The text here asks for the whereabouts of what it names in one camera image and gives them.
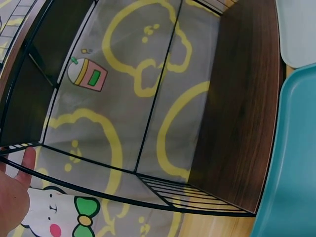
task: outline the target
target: metal wire shelf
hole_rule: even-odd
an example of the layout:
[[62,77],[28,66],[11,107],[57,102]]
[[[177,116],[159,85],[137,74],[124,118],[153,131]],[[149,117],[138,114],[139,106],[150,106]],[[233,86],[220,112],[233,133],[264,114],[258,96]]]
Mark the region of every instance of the metal wire shelf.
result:
[[[94,4],[94,6],[93,6],[93,9],[90,12],[89,16],[91,16],[95,6],[97,5],[97,1],[95,0],[93,2],[93,4]],[[144,137],[143,137],[143,143],[144,143],[145,138],[146,138],[147,129],[149,126],[149,122],[151,120],[152,111],[153,111],[154,106],[155,106],[155,101],[156,101],[156,97],[158,94],[159,85],[161,83],[162,75],[164,74],[163,70],[164,70],[164,67],[165,67],[166,62],[167,62],[167,56],[169,54],[169,50],[170,50],[170,47],[172,44],[172,40],[174,37],[176,25],[178,23],[178,18],[179,18],[182,4],[183,4],[183,1],[181,0],[179,7],[178,7],[177,17],[176,17],[176,21],[174,23],[173,31],[172,31],[172,34],[170,36],[170,42],[168,45],[168,49],[167,49],[166,54],[165,54],[164,64],[163,64],[163,67],[161,69],[161,74],[160,74],[160,78],[158,81],[157,91],[156,91],[154,99],[153,99],[151,112],[150,112],[150,115],[148,118],[147,127],[146,127]],[[42,19],[44,17],[45,17],[45,15],[39,21],[39,23],[38,23],[39,25],[42,23]],[[34,37],[37,30],[38,30],[38,26],[36,27],[35,31],[33,32],[32,37]],[[24,58],[29,56],[29,49],[31,47],[31,41],[32,41],[32,38],[30,39],[30,41],[26,45],[26,49],[24,52]],[[38,67],[38,70],[41,71],[39,64],[36,64],[36,66]],[[6,113],[7,113],[9,101],[10,101],[10,98],[12,96],[12,91],[14,89],[14,85],[15,85],[16,81],[17,81],[17,78],[13,81],[13,83],[10,87],[8,99],[6,101],[4,113],[2,115],[4,118],[5,118]],[[51,85],[55,88],[55,91],[56,91],[54,98],[52,98],[53,104],[56,101],[56,96],[58,94],[60,83],[61,82],[59,82],[58,84]],[[51,110],[48,113],[49,114],[48,119],[51,117],[52,108],[53,108],[53,106],[51,106]],[[1,130],[0,130],[0,139],[1,139],[3,126],[4,126],[3,120],[1,121],[0,125],[1,125]],[[242,210],[239,207],[236,207],[236,206],[234,206],[230,203],[227,203],[223,200],[220,200],[219,198],[214,197],[213,195],[211,195],[211,194],[209,194],[209,193],[207,193],[207,192],[205,192],[197,187],[194,187],[188,183],[171,181],[171,180],[162,179],[162,178],[153,177],[153,176],[139,173],[138,172],[138,163],[140,160],[140,156],[138,156],[138,160],[136,162],[135,169],[132,171],[132,170],[127,170],[127,169],[117,168],[117,167],[114,167],[114,166],[111,166],[108,164],[104,164],[104,163],[101,163],[101,162],[98,162],[98,161],[95,161],[95,160],[92,160],[89,158],[80,157],[80,156],[65,152],[63,150],[48,146],[44,143],[46,133],[47,133],[47,127],[48,127],[48,123],[46,124],[46,128],[44,129],[42,142],[35,141],[35,142],[21,143],[21,144],[14,144],[14,145],[7,146],[7,147],[5,147],[5,150],[0,151],[0,162],[3,162],[7,165],[10,165],[13,168],[19,169],[19,170],[21,170],[25,173],[28,173],[34,177],[46,180],[46,181],[51,182],[51,183],[56,184],[56,185],[63,186],[65,188],[69,188],[69,189],[72,189],[72,190],[75,190],[75,191],[78,191],[81,193],[85,193],[88,195],[92,195],[95,197],[106,198],[109,200],[128,203],[131,205],[166,210],[166,211],[180,212],[180,213],[192,213],[192,214],[202,214],[202,215],[233,216],[233,217],[254,217],[255,216],[255,214],[253,214],[253,213],[247,212],[245,210]],[[122,172],[124,174],[132,175],[131,177],[138,180],[139,183],[142,184],[143,187],[147,190],[147,192],[155,197],[155,200],[160,201],[160,204],[157,204],[157,202],[153,202],[153,201],[142,201],[142,200],[135,200],[135,199],[128,198],[128,197],[122,197],[120,195],[111,195],[111,194],[100,192],[100,191],[95,190],[95,189],[83,187],[83,186],[75,184],[71,181],[61,180],[61,179],[58,179],[56,177],[48,176],[48,175],[39,173],[37,171],[28,169],[28,168],[24,167],[23,165],[18,164],[16,162],[13,162],[5,157],[7,154],[14,153],[17,151],[22,151],[22,150],[26,149],[27,147],[38,147],[38,146],[43,147],[45,149],[48,149],[48,150],[54,152],[54,154],[78,158],[78,159],[86,162],[87,165],[93,164],[93,165],[97,165],[99,167],[102,167],[104,169],[117,170],[117,171]]]

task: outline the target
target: cartoon drink cup illustration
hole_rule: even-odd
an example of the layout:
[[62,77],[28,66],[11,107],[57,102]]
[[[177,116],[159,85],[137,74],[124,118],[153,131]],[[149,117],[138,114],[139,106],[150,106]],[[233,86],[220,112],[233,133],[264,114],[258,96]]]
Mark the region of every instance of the cartoon drink cup illustration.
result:
[[78,86],[101,91],[107,71],[87,58],[71,57],[72,63],[68,68],[69,80]]

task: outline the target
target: cartoon character illustration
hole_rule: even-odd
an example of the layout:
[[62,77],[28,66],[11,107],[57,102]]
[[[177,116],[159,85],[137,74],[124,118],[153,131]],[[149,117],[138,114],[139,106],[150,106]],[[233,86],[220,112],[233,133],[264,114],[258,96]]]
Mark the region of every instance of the cartoon character illustration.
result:
[[95,237],[92,218],[100,202],[92,197],[67,195],[58,187],[29,188],[30,209],[21,225],[36,237]]
[[108,72],[87,58],[71,57],[68,68],[69,80],[78,86],[101,91]]

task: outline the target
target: finger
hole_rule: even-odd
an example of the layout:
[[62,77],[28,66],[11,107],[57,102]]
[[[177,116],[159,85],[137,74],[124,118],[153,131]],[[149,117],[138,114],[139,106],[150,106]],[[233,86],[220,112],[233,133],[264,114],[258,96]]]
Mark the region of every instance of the finger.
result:
[[[1,150],[1,151],[5,151],[5,148],[4,148],[4,147],[1,147],[0,150]],[[3,173],[5,173],[5,170],[6,170],[6,164],[0,162],[0,171],[3,172]]]
[[[28,147],[23,155],[22,159],[22,166],[34,169],[35,166],[35,157],[36,151],[33,147]],[[30,174],[24,173],[23,171],[19,170],[18,174],[15,176],[15,179],[19,181],[25,188],[29,188],[31,184],[32,176]]]

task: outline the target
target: cartoon face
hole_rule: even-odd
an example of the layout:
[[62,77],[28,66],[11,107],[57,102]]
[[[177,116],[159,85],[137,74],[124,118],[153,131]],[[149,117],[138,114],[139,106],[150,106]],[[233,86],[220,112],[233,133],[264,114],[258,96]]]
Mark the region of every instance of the cartoon face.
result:
[[65,194],[57,187],[29,188],[30,209],[21,225],[36,237],[93,237],[92,217],[100,203],[90,197]]

